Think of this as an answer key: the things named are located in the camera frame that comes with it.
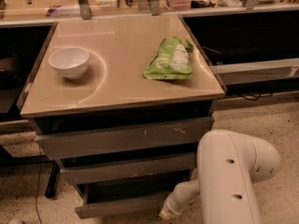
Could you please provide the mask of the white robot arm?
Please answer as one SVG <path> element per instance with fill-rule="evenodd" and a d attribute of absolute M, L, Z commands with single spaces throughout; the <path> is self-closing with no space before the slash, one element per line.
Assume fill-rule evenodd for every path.
<path fill-rule="evenodd" d="M 275 176 L 279 166 L 278 151 L 269 142 L 228 130 L 210 131 L 197 148 L 198 177 L 175 186 L 160 217 L 178 217 L 199 200 L 203 224 L 263 224 L 253 184 Z"/>

